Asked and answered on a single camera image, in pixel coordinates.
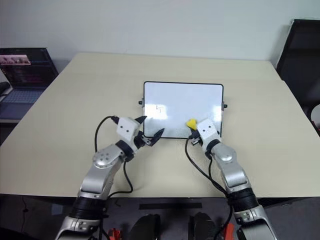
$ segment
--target laptop screen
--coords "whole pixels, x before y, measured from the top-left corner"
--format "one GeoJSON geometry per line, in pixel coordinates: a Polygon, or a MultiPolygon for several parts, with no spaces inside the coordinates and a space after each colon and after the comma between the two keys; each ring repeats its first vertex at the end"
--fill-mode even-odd
{"type": "Polygon", "coordinates": [[[15,89],[46,88],[58,76],[46,48],[0,48],[0,68],[15,89]]]}

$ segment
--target laptop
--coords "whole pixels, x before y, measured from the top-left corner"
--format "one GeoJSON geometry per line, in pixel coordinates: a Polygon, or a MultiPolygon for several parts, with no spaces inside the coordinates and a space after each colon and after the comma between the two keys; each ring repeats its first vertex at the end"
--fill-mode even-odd
{"type": "Polygon", "coordinates": [[[58,76],[46,48],[0,48],[0,68],[12,91],[0,102],[0,120],[20,120],[58,76]]]}

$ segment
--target black cable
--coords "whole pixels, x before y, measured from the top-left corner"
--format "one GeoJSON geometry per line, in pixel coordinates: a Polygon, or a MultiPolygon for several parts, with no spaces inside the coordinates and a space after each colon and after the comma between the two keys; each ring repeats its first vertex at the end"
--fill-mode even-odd
{"type": "Polygon", "coordinates": [[[102,240],[103,231],[104,231],[104,219],[102,218],[100,220],[100,225],[99,225],[99,237],[98,237],[99,240],[102,240]]]}
{"type": "Polygon", "coordinates": [[[26,212],[29,211],[27,208],[27,204],[26,204],[24,196],[22,196],[22,202],[24,204],[24,209],[22,210],[22,225],[21,225],[21,230],[20,230],[21,233],[24,230],[24,225],[25,225],[25,220],[26,220],[26,212]]]}
{"type": "MultiPolygon", "coordinates": [[[[217,188],[220,192],[222,192],[225,197],[227,198],[228,197],[228,193],[227,191],[219,184],[217,183],[215,180],[213,180],[212,178],[212,174],[211,174],[211,166],[212,166],[212,163],[213,163],[213,159],[211,156],[209,156],[209,160],[210,160],[210,163],[209,163],[209,167],[208,167],[208,173],[209,175],[207,175],[190,157],[189,153],[188,153],[188,142],[189,142],[189,138],[187,138],[187,140],[185,141],[185,146],[184,146],[184,151],[185,151],[185,154],[186,154],[186,157],[189,159],[189,161],[192,163],[192,165],[203,175],[205,176],[207,179],[209,179],[211,181],[211,183],[213,184],[213,186],[215,188],[217,188]]],[[[224,222],[223,226],[219,229],[219,231],[215,234],[213,240],[217,240],[217,237],[218,235],[226,228],[226,226],[229,224],[230,220],[231,220],[231,217],[232,217],[232,213],[233,213],[233,208],[231,205],[229,205],[229,215],[228,215],[228,218],[226,219],[226,221],[224,222]]]]}
{"type": "Polygon", "coordinates": [[[99,123],[99,125],[96,127],[96,130],[95,130],[95,134],[94,134],[94,152],[98,152],[98,145],[97,145],[97,138],[98,138],[98,132],[99,132],[99,129],[101,127],[101,125],[107,120],[107,119],[110,119],[112,118],[113,116],[106,116],[104,119],[102,119],[102,121],[99,123]]]}
{"type": "Polygon", "coordinates": [[[127,164],[127,161],[124,162],[123,164],[123,173],[124,173],[124,176],[125,176],[125,179],[126,181],[128,182],[129,186],[130,186],[130,190],[129,191],[115,191],[113,193],[111,193],[108,197],[107,197],[107,200],[109,198],[111,198],[113,195],[116,195],[116,194],[130,194],[134,191],[134,187],[128,177],[128,174],[127,174],[127,170],[126,170],[126,164],[127,164]]]}
{"type": "Polygon", "coordinates": [[[219,231],[216,232],[216,234],[214,235],[214,238],[213,240],[217,240],[217,237],[218,235],[227,227],[227,225],[229,224],[230,220],[231,220],[231,217],[232,217],[232,213],[233,213],[233,209],[232,209],[232,206],[229,205],[229,216],[228,218],[225,220],[223,226],[219,229],[219,231]]]}
{"type": "Polygon", "coordinates": [[[106,233],[106,231],[102,228],[102,233],[106,237],[107,240],[110,240],[110,236],[106,233]]]}
{"type": "Polygon", "coordinates": [[[205,176],[212,184],[213,186],[218,189],[220,192],[222,192],[224,195],[227,195],[227,191],[219,184],[217,183],[215,180],[212,179],[212,177],[208,176],[190,157],[189,153],[188,153],[188,142],[189,142],[189,138],[186,139],[185,141],[185,145],[184,145],[184,151],[185,151],[185,155],[186,157],[189,159],[190,163],[203,175],[205,176]]]}
{"type": "Polygon", "coordinates": [[[209,172],[209,177],[212,179],[211,166],[212,166],[212,163],[213,163],[213,159],[212,159],[211,156],[210,156],[209,160],[210,160],[210,163],[209,163],[209,167],[208,167],[208,172],[209,172]]]}
{"type": "MultiPolygon", "coordinates": [[[[98,132],[99,132],[99,129],[101,127],[101,125],[107,120],[107,119],[112,119],[114,122],[116,121],[114,118],[114,116],[106,116],[104,119],[102,119],[102,121],[98,124],[98,126],[96,127],[96,130],[95,130],[95,134],[94,134],[94,152],[96,153],[98,151],[98,144],[97,144],[97,138],[98,138],[98,132]]],[[[111,198],[113,195],[115,194],[130,194],[134,191],[134,187],[128,177],[128,174],[127,174],[127,170],[126,170],[126,165],[127,165],[127,161],[125,161],[123,163],[123,173],[124,173],[124,176],[125,176],[125,179],[126,181],[128,182],[129,186],[130,186],[130,190],[129,191],[115,191],[113,193],[111,193],[107,198],[106,200],[108,200],[109,198],[111,198]]],[[[99,240],[102,240],[102,234],[107,238],[107,240],[110,240],[110,237],[109,235],[106,233],[106,231],[104,230],[104,219],[102,218],[100,220],[100,225],[99,225],[99,237],[98,239],[99,240]]]]}

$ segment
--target desk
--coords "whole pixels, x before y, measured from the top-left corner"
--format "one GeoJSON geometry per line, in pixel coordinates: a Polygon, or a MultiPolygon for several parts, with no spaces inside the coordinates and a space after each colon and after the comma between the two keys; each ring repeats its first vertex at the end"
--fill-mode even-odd
{"type": "MultiPolygon", "coordinates": [[[[0,192],[75,197],[107,115],[138,117],[145,81],[224,85],[222,140],[257,197],[320,196],[320,138],[268,61],[79,53],[0,148],[0,192]]],[[[112,121],[98,148],[118,140],[112,121]]],[[[127,165],[129,197],[222,197],[188,162],[183,139],[161,139],[127,165]]],[[[207,169],[199,146],[190,155],[207,169]]],[[[221,183],[220,173],[213,176],[221,183]]],[[[112,190],[126,190],[122,170],[112,190]]]]}

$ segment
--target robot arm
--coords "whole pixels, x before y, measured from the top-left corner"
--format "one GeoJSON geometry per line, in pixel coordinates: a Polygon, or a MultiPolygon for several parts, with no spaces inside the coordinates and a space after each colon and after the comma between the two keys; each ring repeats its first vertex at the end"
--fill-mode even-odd
{"type": "Polygon", "coordinates": [[[146,138],[139,131],[146,119],[116,117],[116,132],[120,140],[93,155],[93,163],[84,177],[71,213],[66,216],[56,236],[58,239],[88,239],[99,227],[106,211],[106,203],[116,172],[122,163],[132,160],[139,148],[153,146],[161,137],[164,128],[152,138],[146,138]]]}
{"type": "Polygon", "coordinates": [[[202,143],[205,155],[213,157],[221,170],[228,204],[241,225],[237,231],[239,239],[277,240],[264,208],[259,205],[250,181],[237,161],[236,151],[221,142],[214,123],[210,119],[201,121],[192,135],[192,143],[202,143]]]}

